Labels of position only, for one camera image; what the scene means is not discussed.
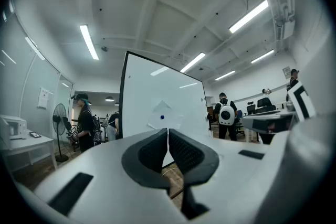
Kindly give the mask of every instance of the whiteboard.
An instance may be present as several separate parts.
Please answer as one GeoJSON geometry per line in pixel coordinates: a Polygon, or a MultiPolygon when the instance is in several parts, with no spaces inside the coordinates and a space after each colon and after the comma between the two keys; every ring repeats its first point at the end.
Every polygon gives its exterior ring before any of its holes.
{"type": "MultiPolygon", "coordinates": [[[[187,132],[208,136],[209,122],[206,119],[203,83],[129,51],[124,62],[119,102],[121,137],[159,129],[155,126],[162,128],[164,122],[167,128],[173,126],[182,134],[187,132]],[[166,105],[174,114],[172,118],[167,114],[167,109],[160,110],[166,105]],[[150,127],[149,120],[151,123],[154,120],[154,127],[150,127]]],[[[163,166],[171,162],[173,158],[168,152],[163,166]]]]}

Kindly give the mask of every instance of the standing fan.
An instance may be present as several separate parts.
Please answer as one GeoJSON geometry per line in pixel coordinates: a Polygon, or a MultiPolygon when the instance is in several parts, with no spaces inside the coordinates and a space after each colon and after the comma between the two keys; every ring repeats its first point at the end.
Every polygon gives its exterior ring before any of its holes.
{"type": "Polygon", "coordinates": [[[58,143],[58,150],[59,150],[59,155],[55,156],[56,161],[58,162],[66,162],[69,157],[67,155],[62,155],[61,153],[61,148],[59,146],[59,135],[62,135],[65,131],[65,126],[63,122],[63,118],[67,119],[67,112],[65,110],[65,107],[63,104],[58,104],[55,107],[54,114],[52,117],[52,124],[54,126],[54,130],[57,133],[57,143],[58,143]]]}

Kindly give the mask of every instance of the black pants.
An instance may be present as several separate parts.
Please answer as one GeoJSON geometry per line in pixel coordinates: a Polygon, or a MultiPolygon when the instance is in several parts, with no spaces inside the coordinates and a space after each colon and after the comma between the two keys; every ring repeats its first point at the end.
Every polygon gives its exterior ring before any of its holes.
{"type": "Polygon", "coordinates": [[[237,134],[236,134],[236,126],[235,124],[231,126],[227,125],[219,125],[219,138],[225,139],[226,131],[229,129],[229,136],[232,141],[237,141],[237,134]]]}

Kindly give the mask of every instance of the cable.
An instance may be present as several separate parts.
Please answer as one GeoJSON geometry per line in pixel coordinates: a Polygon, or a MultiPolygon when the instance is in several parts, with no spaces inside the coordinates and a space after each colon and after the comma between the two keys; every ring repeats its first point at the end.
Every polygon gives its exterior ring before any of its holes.
{"type": "Polygon", "coordinates": [[[170,170],[174,170],[174,169],[178,169],[178,168],[171,168],[168,171],[165,171],[162,175],[164,175],[165,173],[169,172],[170,170]]]}
{"type": "Polygon", "coordinates": [[[64,146],[64,141],[63,141],[63,137],[62,137],[62,135],[60,135],[60,137],[61,137],[61,139],[62,139],[63,147],[65,147],[65,148],[68,150],[68,152],[70,153],[71,158],[73,159],[74,157],[72,156],[70,150],[69,150],[66,146],[64,146]]]}

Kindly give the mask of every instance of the paper sign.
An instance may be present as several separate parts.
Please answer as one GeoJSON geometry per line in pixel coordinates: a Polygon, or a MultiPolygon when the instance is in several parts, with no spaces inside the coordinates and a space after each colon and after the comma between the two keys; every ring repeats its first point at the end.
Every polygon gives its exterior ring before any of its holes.
{"type": "Polygon", "coordinates": [[[41,87],[37,107],[46,109],[48,105],[48,97],[49,91],[41,87]]]}
{"type": "Polygon", "coordinates": [[[175,112],[167,103],[161,101],[151,114],[147,125],[154,129],[172,128],[179,129],[183,115],[175,112]]]}
{"type": "Polygon", "coordinates": [[[300,81],[288,91],[288,95],[300,121],[316,115],[315,108],[300,81]]]}

